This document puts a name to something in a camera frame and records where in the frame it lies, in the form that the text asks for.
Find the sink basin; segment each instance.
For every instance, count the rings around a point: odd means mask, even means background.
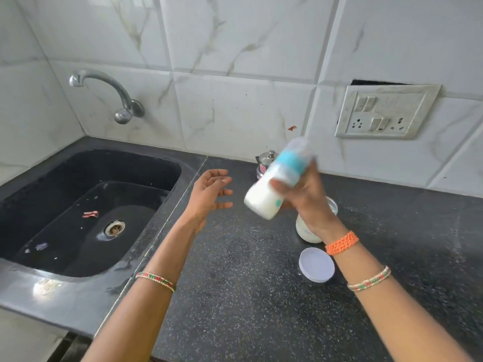
[[[0,202],[0,257],[63,276],[102,273],[129,251],[180,174],[165,159],[78,153]]]

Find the beaded bracelet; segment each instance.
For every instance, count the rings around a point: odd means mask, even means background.
[[[358,283],[358,284],[348,284],[347,283],[347,287],[349,288],[349,290],[354,291],[354,292],[355,291],[362,291],[362,290],[365,290],[369,287],[372,287],[372,286],[382,282],[383,280],[388,278],[390,275],[391,275],[391,269],[389,269],[388,266],[385,266],[383,271],[381,273],[376,274],[374,277],[369,278],[368,280],[362,281],[361,283]]]
[[[146,278],[147,280],[152,280],[154,282],[157,282],[159,284],[162,284],[163,286],[169,288],[171,292],[176,291],[176,285],[174,283],[169,282],[166,278],[162,278],[160,276],[157,276],[153,273],[148,273],[148,272],[139,272],[136,274],[136,278]]]
[[[326,246],[326,252],[328,255],[337,255],[342,253],[343,251],[349,249],[351,246],[355,245],[359,241],[359,238],[355,236],[353,231],[349,231],[349,233],[344,236],[343,238],[333,242]]]

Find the power socket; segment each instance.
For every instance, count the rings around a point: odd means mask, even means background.
[[[351,85],[335,136],[412,139],[441,85]]]

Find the hand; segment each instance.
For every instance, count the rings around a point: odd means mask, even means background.
[[[184,216],[196,221],[196,232],[201,231],[206,223],[206,216],[214,209],[230,208],[232,202],[215,202],[217,197],[232,195],[233,191],[223,187],[231,182],[228,170],[211,169],[203,173],[195,182]]]
[[[349,232],[327,203],[316,161],[311,162],[294,188],[276,179],[270,180],[270,185],[285,197],[282,207],[295,207],[310,231],[324,243],[334,242]]]

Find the wall tile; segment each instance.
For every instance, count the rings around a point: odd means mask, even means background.
[[[0,0],[0,66],[45,60],[15,0]]]
[[[84,133],[47,62],[0,67],[0,81],[3,184]]]
[[[483,0],[341,0],[320,79],[483,95],[482,14]]]
[[[334,137],[345,88],[320,86],[306,135],[323,171],[425,187],[480,120],[480,102],[440,98],[414,140]]]
[[[314,82],[334,0],[161,0],[173,68]]]
[[[483,125],[429,186],[444,192],[483,197]]]
[[[18,0],[48,58],[168,69],[158,0]]]
[[[51,64],[88,135],[184,150],[170,72],[59,61]],[[146,115],[133,117],[126,125],[116,123],[114,113],[122,109],[122,104],[111,86],[91,78],[86,79],[84,87],[69,86],[69,76],[83,67],[103,71],[118,80],[132,99],[144,105]]]
[[[314,90],[251,78],[174,75],[188,151],[250,161],[300,136]]]

